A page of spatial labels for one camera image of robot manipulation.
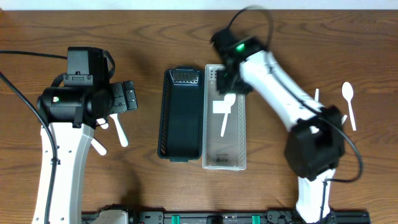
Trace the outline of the white plastic spoon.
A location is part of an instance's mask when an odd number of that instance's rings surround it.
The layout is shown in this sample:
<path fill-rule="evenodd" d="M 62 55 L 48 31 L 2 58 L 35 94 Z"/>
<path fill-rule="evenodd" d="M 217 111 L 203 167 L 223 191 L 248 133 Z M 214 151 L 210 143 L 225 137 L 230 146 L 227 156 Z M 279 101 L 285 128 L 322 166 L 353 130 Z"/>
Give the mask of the white plastic spoon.
<path fill-rule="evenodd" d="M 235 93 L 227 93 L 224 96 L 224 118 L 223 122 L 221 125 L 221 133 L 220 136 L 223 137 L 225 130 L 226 130 L 226 124 L 228 121 L 228 115 L 231 112 L 231 107 L 234 105 L 236 101 L 236 94 Z"/>
<path fill-rule="evenodd" d="M 354 97 L 354 90 L 349 82 L 344 82 L 341 88 L 341 93 L 343 95 L 343 98 L 347 101 L 348 104 L 348 111 L 349 111 L 349 118 L 351 121 L 351 127 L 353 131 L 356 131 L 356 120 L 354 117 L 354 112 L 353 112 L 353 107 L 352 107 L 352 99 Z"/>
<path fill-rule="evenodd" d="M 342 125 L 345 123 L 347 117 L 348 117 L 348 116 L 347 116 L 346 114 L 343 115 L 343 117 L 342 117 L 342 119 L 341 119 L 341 124 L 342 124 Z"/>
<path fill-rule="evenodd" d="M 320 92 L 319 92 L 319 89 L 317 88 L 317 89 L 315 90 L 315 96 L 314 96 L 314 100 L 315 100 L 316 102 L 319 102 L 319 95 L 320 95 Z"/>

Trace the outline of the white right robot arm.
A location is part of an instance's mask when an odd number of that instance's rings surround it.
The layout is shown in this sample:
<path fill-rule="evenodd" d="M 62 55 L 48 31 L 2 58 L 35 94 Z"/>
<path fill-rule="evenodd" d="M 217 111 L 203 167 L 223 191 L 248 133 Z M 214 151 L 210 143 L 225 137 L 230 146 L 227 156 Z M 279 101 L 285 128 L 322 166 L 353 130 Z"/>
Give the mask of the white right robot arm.
<path fill-rule="evenodd" d="M 304 92 L 257 39 L 212 40 L 225 73 L 221 93 L 257 91 L 288 131 L 284 156 L 298 177 L 295 209 L 305 223 L 321 223 L 330 213 L 329 183 L 345 153 L 342 115 Z"/>

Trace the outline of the cream plastic fork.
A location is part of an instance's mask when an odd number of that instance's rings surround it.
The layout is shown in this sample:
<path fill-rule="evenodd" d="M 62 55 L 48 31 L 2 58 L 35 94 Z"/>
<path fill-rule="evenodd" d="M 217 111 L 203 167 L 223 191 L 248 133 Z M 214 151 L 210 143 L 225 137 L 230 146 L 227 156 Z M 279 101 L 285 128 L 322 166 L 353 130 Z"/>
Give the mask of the cream plastic fork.
<path fill-rule="evenodd" d="M 128 141 L 127 136 L 123 130 L 123 127 L 119 121 L 118 114 L 117 113 L 111 114 L 110 117 L 113 119 L 113 121 L 115 123 L 116 131 L 117 131 L 121 146 L 127 147 L 129 145 L 129 141 Z"/>

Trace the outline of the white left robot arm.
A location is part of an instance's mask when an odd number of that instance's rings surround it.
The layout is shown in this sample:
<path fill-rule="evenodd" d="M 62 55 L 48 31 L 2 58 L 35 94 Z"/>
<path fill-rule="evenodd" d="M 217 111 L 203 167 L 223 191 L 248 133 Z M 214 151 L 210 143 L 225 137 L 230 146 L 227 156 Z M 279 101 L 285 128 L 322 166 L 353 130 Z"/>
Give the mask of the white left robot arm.
<path fill-rule="evenodd" d="M 94 147 L 106 154 L 94 131 L 112 118 L 121 145 L 128 146 L 118 114 L 137 109 L 134 84 L 51 86 L 38 105 L 48 123 L 40 130 L 42 165 L 33 223 L 81 223 L 88 151 Z"/>

